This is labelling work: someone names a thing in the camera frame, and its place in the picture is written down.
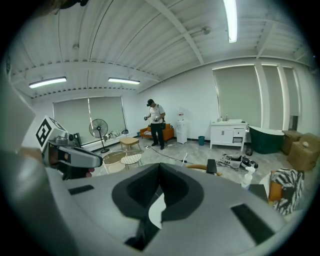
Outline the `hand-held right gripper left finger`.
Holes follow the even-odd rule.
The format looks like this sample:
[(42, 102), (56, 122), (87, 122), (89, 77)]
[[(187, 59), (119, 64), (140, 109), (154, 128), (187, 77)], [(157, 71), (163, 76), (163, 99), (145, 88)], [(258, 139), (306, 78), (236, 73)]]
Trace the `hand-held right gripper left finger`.
[(159, 234), (148, 230), (159, 164), (110, 175), (64, 181), (47, 168), (53, 198), (52, 238), (56, 256), (158, 256)]

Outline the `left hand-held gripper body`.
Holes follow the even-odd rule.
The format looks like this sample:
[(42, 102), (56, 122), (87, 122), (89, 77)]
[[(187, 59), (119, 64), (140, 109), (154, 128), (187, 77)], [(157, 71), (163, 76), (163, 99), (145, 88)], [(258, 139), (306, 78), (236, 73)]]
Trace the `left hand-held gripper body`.
[(87, 169), (64, 163), (65, 154), (59, 153), (58, 147), (80, 147), (81, 145), (78, 137), (69, 133), (58, 121), (46, 115), (35, 137), (41, 149), (44, 165), (58, 170), (63, 180), (81, 179), (87, 176)]

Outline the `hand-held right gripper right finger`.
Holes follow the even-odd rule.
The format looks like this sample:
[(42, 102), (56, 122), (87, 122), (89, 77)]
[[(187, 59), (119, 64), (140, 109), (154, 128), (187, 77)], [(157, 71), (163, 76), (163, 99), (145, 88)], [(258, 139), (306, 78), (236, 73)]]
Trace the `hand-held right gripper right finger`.
[(234, 256), (248, 253), (266, 255), (235, 215), (233, 208), (245, 205), (244, 217), (257, 235), (263, 234), (262, 225), (269, 234), (261, 245), (271, 249), (267, 241), (287, 223), (268, 203), (223, 177), (170, 165), (179, 174), (197, 181), (203, 188), (203, 200), (187, 218), (164, 221), (161, 230), (149, 243), (149, 253), (154, 256)]

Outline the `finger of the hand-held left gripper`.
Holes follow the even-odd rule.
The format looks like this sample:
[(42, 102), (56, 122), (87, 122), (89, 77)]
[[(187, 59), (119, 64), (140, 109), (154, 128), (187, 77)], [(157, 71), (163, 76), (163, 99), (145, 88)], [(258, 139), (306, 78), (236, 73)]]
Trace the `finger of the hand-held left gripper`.
[(76, 168), (97, 168), (103, 164), (101, 156), (75, 146), (58, 146), (58, 161)]

